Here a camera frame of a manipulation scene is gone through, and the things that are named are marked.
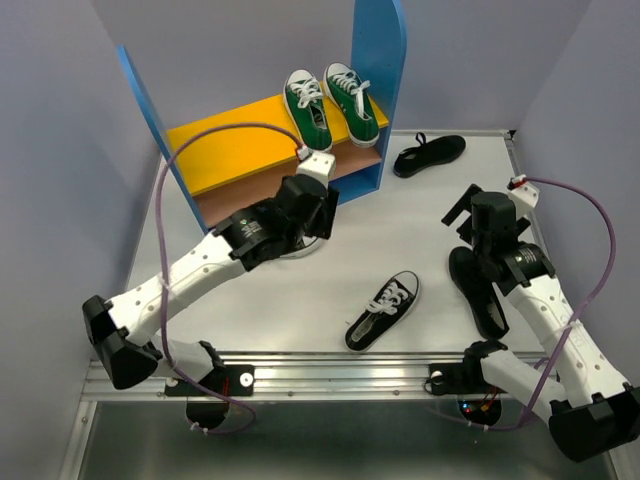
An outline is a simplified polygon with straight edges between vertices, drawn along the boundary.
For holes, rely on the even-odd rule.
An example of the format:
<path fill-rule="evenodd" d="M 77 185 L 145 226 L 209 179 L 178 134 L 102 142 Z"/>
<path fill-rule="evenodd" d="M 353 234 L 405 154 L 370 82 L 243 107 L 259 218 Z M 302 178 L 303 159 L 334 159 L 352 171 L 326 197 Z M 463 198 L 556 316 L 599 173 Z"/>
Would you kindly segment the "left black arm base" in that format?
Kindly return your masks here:
<path fill-rule="evenodd" d="M 255 367 L 251 364 L 231 364 L 223 370 L 212 371 L 200 381 L 211 391 L 228 397 L 249 397 L 253 395 Z M 206 393 L 182 379 L 168 379 L 164 387 L 167 397 L 205 396 Z"/>

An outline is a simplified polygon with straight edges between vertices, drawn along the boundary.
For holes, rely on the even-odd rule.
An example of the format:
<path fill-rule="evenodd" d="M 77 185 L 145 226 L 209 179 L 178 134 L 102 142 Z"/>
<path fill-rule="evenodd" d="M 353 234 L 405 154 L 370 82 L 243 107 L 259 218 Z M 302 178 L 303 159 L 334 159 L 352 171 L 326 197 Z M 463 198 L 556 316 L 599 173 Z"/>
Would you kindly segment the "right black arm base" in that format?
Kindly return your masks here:
<path fill-rule="evenodd" d="M 423 388 L 435 396 L 492 394 L 495 391 L 495 387 L 485 381 L 477 365 L 431 363 L 428 371 Z"/>

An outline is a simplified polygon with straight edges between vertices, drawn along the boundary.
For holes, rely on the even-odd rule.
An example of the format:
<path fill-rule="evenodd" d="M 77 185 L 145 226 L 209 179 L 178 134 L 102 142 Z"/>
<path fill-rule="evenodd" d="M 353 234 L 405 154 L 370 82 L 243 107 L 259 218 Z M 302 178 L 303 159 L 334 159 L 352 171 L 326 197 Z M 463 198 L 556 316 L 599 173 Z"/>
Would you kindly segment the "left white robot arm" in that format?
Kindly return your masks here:
<path fill-rule="evenodd" d="M 225 368 L 206 341 L 161 338 L 168 321 L 219 285 L 291 253 L 305 237 L 331 235 L 339 193 L 304 174 L 283 178 L 276 194 L 236 211 L 166 271 L 82 305 L 90 344 L 113 386 L 185 373 L 199 393 L 215 392 Z"/>

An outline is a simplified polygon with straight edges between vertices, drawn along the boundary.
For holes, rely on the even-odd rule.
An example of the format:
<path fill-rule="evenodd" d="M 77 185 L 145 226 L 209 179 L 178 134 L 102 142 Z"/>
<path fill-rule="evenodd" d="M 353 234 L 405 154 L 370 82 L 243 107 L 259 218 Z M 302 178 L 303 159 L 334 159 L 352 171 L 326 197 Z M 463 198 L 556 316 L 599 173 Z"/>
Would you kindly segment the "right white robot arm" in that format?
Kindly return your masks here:
<path fill-rule="evenodd" d="M 506 393 L 523 415 L 544 421 L 565 457 L 581 462 L 636 440 L 639 389 L 605 357 L 572 308 L 543 250 L 521 240 L 539 191 L 524 176 L 506 192 L 472 184 L 443 217 L 464 246 L 451 251 L 449 272 L 475 315 L 481 340 L 458 363 L 432 363 L 424 383 L 436 395 Z M 521 361 L 502 343 L 508 325 L 498 308 L 503 296 L 532 329 L 548 360 L 545 368 Z"/>

